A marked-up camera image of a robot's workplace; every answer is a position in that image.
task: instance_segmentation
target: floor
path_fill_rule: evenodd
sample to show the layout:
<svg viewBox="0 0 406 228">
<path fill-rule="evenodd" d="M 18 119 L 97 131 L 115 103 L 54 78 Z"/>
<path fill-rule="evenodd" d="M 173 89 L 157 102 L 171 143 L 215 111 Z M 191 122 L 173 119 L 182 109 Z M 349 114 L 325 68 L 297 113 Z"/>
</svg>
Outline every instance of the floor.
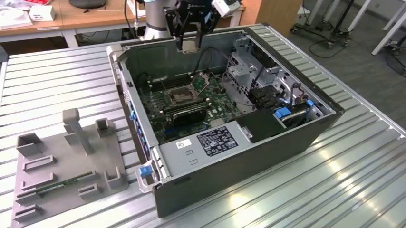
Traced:
<svg viewBox="0 0 406 228">
<path fill-rule="evenodd" d="M 306 0 L 305 7 L 313 9 L 316 2 L 317 0 Z M 324 7 L 320 10 L 321 15 L 326 10 L 329 2 L 325 1 L 324 3 Z M 337 23 L 344 8 L 345 3 L 342 2 L 330 20 L 333 24 Z M 357 13 L 358 9 L 353 7 L 345 20 L 344 28 L 349 27 Z M 309 51 L 309 46 L 322 40 L 321 37 L 300 31 L 292 34 L 290 40 L 366 100 L 406 128 L 406 78 L 398 75 L 388 66 L 386 50 L 382 50 L 377 56 L 370 54 L 386 34 L 382 31 L 386 23 L 386 21 L 380 20 L 373 15 L 365 14 L 352 33 L 353 40 L 348 48 L 330 59 L 320 58 Z M 404 35 L 405 32 L 400 31 L 393 39 L 398 40 Z M 332 50 L 328 50 L 321 45 L 316 45 L 313 48 L 314 52 L 321 56 L 330 56 L 341 49 L 342 46 L 337 46 Z M 400 59 L 406 63 L 406 53 L 401 53 Z M 404 70 L 392 56 L 389 57 L 389 62 L 398 71 Z"/>
</svg>

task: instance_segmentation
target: power supply label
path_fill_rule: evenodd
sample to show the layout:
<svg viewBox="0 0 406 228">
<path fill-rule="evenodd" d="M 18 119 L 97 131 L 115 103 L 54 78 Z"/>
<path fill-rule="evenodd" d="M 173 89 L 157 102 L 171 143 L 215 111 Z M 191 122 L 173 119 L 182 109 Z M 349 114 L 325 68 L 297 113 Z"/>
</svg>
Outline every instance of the power supply label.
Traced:
<svg viewBox="0 0 406 228">
<path fill-rule="evenodd" d="M 209 156 L 214 156 L 238 146 L 227 127 L 221 127 L 198 135 L 198 139 Z"/>
</svg>

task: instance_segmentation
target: green circuit board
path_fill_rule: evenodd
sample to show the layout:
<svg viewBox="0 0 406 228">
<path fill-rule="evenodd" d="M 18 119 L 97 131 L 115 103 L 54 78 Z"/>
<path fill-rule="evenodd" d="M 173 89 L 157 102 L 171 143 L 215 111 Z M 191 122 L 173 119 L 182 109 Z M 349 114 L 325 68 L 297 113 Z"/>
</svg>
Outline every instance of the green circuit board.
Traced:
<svg viewBox="0 0 406 228">
<path fill-rule="evenodd" d="M 214 123 L 229 123 L 242 114 L 222 87 L 221 76 L 198 75 L 186 85 L 163 88 L 141 95 L 161 144 L 210 129 Z M 191 110 L 201 110 L 205 118 L 177 126 L 174 116 Z"/>
</svg>

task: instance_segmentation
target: aluminum extrusion table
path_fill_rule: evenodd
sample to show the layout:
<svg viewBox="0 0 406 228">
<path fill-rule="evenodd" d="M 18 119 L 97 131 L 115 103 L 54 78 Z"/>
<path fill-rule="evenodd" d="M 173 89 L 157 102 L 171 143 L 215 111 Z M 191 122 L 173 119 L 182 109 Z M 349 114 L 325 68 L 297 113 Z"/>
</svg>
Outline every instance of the aluminum extrusion table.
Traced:
<svg viewBox="0 0 406 228">
<path fill-rule="evenodd" d="M 2 66 L 0 228 L 12 217 L 16 136 L 65 130 L 78 107 L 83 126 L 115 121 L 130 188 L 30 227 L 404 227 L 405 130 L 273 29 L 252 27 L 348 110 L 298 156 L 159 219 L 134 175 L 139 159 L 114 85 L 106 45 L 11 56 Z"/>
</svg>

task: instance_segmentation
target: wooden desk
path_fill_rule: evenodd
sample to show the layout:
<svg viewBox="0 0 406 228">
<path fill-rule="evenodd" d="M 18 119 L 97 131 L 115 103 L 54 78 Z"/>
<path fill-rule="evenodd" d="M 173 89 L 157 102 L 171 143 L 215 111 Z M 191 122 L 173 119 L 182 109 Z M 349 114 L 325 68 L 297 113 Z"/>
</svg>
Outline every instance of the wooden desk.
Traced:
<svg viewBox="0 0 406 228">
<path fill-rule="evenodd" d="M 0 30 L 0 43 L 15 40 L 62 36 L 65 24 L 59 0 L 55 0 L 51 5 L 57 12 L 55 21 L 34 21 L 34 25 L 31 26 Z"/>
<path fill-rule="evenodd" d="M 0 31 L 0 42 L 65 36 L 69 47 L 75 48 L 79 46 L 77 40 L 78 34 L 129 28 L 123 4 L 125 0 L 107 0 L 105 7 L 91 9 L 85 13 L 86 10 L 74 7 L 69 0 L 55 0 L 53 6 L 57 10 L 57 20 L 35 22 L 34 26 Z M 243 10 L 245 7 L 242 6 L 233 14 L 231 18 L 226 19 L 226 22 L 231 27 L 239 25 Z M 147 23 L 143 14 L 139 15 L 142 15 L 139 17 L 139 26 L 142 27 L 146 26 Z M 130 25 L 134 27 L 135 17 L 129 6 L 127 17 Z M 36 30 L 43 27 L 55 28 L 53 31 Z"/>
<path fill-rule="evenodd" d="M 304 0 L 243 0 L 246 11 L 241 25 L 269 23 L 273 28 L 289 36 Z"/>
<path fill-rule="evenodd" d="M 107 0 L 105 7 L 91 9 L 85 13 L 85 9 L 79 9 L 70 5 L 69 0 L 59 0 L 63 11 L 65 29 L 78 29 L 106 25 L 127 24 L 125 18 L 125 0 Z M 127 17 L 134 24 L 135 17 L 127 6 Z M 139 18 L 141 22 L 146 21 L 146 17 Z"/>
</svg>

